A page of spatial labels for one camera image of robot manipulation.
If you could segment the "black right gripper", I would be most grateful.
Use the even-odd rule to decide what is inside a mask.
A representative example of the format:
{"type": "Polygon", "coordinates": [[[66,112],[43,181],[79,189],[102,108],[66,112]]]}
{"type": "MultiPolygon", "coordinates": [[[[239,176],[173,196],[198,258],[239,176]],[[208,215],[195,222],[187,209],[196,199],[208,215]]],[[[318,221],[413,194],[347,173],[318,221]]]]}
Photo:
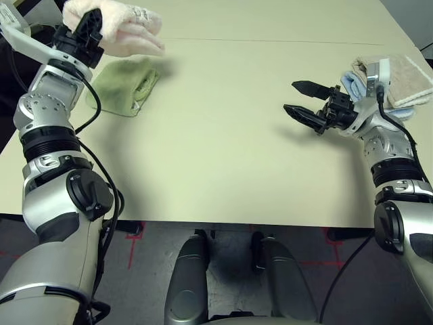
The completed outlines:
{"type": "Polygon", "coordinates": [[[292,86],[301,94],[328,101],[319,115],[302,106],[284,104],[286,113],[317,134],[327,129],[345,130],[355,121],[354,103],[350,96],[340,91],[340,86],[325,87],[312,81],[294,81],[292,86]]]}

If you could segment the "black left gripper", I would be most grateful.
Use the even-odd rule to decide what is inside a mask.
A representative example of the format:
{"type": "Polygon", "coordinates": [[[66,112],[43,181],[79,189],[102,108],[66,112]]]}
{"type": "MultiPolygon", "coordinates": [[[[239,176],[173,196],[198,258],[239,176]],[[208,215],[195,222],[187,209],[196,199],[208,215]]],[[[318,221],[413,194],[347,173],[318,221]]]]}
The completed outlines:
{"type": "Polygon", "coordinates": [[[102,14],[99,8],[86,12],[74,32],[65,26],[59,26],[53,36],[54,47],[71,55],[88,68],[95,68],[104,53],[99,46],[102,39],[102,14]]]}

